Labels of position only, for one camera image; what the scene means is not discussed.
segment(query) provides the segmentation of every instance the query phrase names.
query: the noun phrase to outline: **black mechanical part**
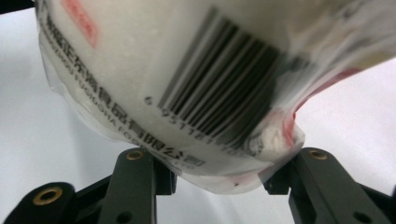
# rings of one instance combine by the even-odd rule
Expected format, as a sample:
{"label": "black mechanical part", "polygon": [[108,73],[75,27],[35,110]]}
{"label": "black mechanical part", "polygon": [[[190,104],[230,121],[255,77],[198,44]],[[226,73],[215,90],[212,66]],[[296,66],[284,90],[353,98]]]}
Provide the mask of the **black mechanical part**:
{"label": "black mechanical part", "polygon": [[[369,197],[337,159],[321,149],[304,148],[264,186],[269,194],[288,194],[285,186],[290,186],[295,223],[396,223],[389,196],[373,191]],[[381,207],[374,197],[387,203]]]}
{"label": "black mechanical part", "polygon": [[77,193],[67,183],[32,190],[5,224],[152,224],[156,223],[155,195],[175,193],[176,182],[176,175],[146,149],[133,148],[119,155],[113,175]]}
{"label": "black mechanical part", "polygon": [[0,0],[0,14],[34,7],[32,0]]}
{"label": "black mechanical part", "polygon": [[77,212],[73,186],[49,183],[28,193],[8,216],[5,224],[73,223]]}

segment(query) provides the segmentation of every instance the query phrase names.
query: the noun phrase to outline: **white plastic package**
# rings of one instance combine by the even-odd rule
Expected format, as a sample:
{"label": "white plastic package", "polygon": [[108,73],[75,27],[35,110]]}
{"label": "white plastic package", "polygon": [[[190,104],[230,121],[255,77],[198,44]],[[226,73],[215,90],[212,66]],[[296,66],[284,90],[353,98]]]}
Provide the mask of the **white plastic package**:
{"label": "white plastic package", "polygon": [[310,96],[395,55],[394,9],[391,0],[36,1],[49,84],[82,119],[224,194],[257,188],[299,151],[294,113]]}

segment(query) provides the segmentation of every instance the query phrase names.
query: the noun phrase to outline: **white surface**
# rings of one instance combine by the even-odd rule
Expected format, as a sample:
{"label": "white surface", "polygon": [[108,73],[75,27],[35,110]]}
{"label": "white surface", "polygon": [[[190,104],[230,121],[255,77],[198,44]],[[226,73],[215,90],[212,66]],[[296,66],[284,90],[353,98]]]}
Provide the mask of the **white surface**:
{"label": "white surface", "polygon": [[[354,178],[390,194],[396,183],[396,61],[314,97],[297,122],[306,146],[333,153]],[[76,190],[111,174],[119,153],[85,127],[47,84],[32,9],[0,15],[0,220],[30,190],[63,181]],[[264,189],[219,196],[178,180],[158,198],[164,223],[292,223],[288,197]]]}

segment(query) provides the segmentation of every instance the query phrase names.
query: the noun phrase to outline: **barcode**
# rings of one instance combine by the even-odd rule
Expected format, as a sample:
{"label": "barcode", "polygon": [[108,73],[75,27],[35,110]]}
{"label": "barcode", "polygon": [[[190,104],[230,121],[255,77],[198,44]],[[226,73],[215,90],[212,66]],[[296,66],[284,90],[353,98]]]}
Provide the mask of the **barcode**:
{"label": "barcode", "polygon": [[211,8],[158,107],[216,144],[239,148],[270,110],[284,58]]}

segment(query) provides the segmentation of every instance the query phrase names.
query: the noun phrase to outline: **red printed label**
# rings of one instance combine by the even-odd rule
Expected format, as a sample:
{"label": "red printed label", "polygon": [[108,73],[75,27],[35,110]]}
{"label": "red printed label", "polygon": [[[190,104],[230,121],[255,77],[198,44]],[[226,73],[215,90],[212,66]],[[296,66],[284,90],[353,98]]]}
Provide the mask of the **red printed label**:
{"label": "red printed label", "polygon": [[95,48],[98,30],[79,0],[62,0],[62,6],[91,46]]}

